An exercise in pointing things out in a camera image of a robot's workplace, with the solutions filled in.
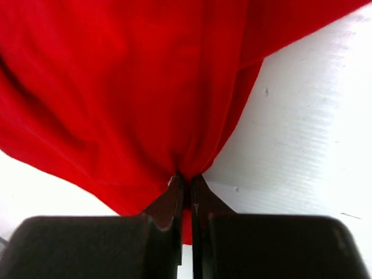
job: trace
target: red towel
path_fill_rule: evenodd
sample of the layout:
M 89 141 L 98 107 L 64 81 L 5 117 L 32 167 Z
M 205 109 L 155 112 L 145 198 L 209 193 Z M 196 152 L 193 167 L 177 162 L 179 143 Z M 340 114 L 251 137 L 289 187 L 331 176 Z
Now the red towel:
M 0 148 L 127 215 L 210 167 L 265 56 L 368 0 L 0 3 Z

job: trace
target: red cloth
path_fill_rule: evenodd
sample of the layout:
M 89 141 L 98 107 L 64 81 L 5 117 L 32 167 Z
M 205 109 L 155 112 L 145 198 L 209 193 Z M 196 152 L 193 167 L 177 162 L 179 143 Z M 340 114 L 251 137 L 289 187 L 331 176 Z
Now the red cloth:
M 367 2 L 0 0 L 0 148 L 138 213 L 210 167 L 265 56 Z

